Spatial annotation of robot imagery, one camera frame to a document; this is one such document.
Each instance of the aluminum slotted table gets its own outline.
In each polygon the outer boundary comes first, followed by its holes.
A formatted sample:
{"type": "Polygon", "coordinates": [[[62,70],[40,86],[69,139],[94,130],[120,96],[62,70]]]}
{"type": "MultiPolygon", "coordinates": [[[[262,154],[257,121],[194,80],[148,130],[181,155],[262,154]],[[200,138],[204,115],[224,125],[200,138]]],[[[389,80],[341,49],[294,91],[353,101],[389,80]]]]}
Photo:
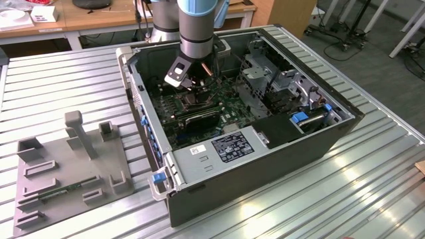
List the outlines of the aluminum slotted table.
{"type": "Polygon", "coordinates": [[[276,182],[170,228],[150,195],[150,171],[120,80],[114,49],[14,58],[0,79],[0,238],[12,238],[16,141],[65,137],[62,113],[80,110],[85,130],[120,127],[136,193],[25,238],[422,238],[423,136],[282,28],[264,27],[366,114],[326,155],[276,182]]]}

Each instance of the workbench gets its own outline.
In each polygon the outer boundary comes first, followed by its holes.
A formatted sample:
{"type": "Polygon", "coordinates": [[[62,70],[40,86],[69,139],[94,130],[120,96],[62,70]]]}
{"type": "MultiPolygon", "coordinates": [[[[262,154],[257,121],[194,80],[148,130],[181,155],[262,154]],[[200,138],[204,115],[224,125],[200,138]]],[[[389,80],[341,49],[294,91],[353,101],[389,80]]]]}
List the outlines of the workbench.
{"type": "Polygon", "coordinates": [[[153,200],[149,164],[128,105],[116,46],[14,58],[0,78],[0,238],[12,238],[16,141],[66,137],[62,114],[80,110],[84,129],[118,125],[133,195],[24,238],[422,238],[425,182],[414,162],[425,138],[288,33],[270,35],[366,114],[325,156],[273,183],[170,228],[153,200]]]}
{"type": "MultiPolygon", "coordinates": [[[[58,12],[57,22],[34,22],[34,27],[0,32],[0,45],[66,38],[70,49],[81,50],[80,36],[138,29],[133,1],[113,0],[110,7],[88,14],[89,10],[77,8],[72,0],[57,0],[53,3],[58,12]]],[[[225,18],[241,18],[240,27],[245,28],[250,26],[254,11],[254,5],[232,4],[225,18]]],[[[152,17],[148,17],[148,26],[153,27],[152,17]]]]}

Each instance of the copper pipe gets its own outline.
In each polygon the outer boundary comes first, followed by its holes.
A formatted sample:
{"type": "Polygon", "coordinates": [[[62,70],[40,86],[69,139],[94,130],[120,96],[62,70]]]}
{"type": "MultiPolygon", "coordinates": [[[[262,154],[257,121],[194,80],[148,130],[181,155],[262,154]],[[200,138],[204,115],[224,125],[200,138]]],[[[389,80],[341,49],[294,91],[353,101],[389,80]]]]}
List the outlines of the copper pipe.
{"type": "Polygon", "coordinates": [[[202,65],[202,68],[204,68],[206,74],[208,74],[209,76],[212,76],[213,73],[212,73],[212,71],[209,70],[208,66],[205,65],[205,62],[202,62],[201,65],[202,65]]]}

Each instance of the wooden table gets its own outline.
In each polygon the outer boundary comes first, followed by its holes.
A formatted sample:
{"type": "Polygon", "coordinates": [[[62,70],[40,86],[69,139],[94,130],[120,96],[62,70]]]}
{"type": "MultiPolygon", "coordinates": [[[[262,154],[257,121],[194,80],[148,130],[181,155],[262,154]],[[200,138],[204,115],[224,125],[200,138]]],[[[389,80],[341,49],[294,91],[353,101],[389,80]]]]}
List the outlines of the wooden table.
{"type": "MultiPolygon", "coordinates": [[[[138,29],[133,0],[113,0],[110,8],[94,10],[92,13],[77,8],[72,0],[58,0],[54,6],[58,11],[57,22],[34,23],[34,27],[0,32],[0,45],[66,38],[72,50],[80,50],[80,36],[138,29]]],[[[249,27],[254,11],[253,5],[232,4],[226,18],[242,18],[240,27],[249,27]]],[[[152,18],[148,18],[148,26],[153,27],[152,18]]]]}

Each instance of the white box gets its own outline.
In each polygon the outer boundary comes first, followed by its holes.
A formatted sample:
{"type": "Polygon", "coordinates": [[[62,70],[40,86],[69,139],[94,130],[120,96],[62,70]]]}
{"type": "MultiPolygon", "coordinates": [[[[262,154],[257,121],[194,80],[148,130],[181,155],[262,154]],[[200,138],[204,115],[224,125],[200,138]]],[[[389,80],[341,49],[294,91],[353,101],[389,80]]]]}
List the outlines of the white box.
{"type": "Polygon", "coordinates": [[[318,26],[319,25],[319,17],[321,18],[325,17],[325,12],[319,8],[314,7],[308,24],[318,26]]]}
{"type": "Polygon", "coordinates": [[[17,20],[5,20],[0,19],[0,31],[10,31],[26,27],[32,27],[33,23],[29,17],[28,12],[25,12],[25,16],[17,20]]]}
{"type": "Polygon", "coordinates": [[[57,16],[54,6],[34,6],[30,12],[33,22],[56,22],[57,16]]]}

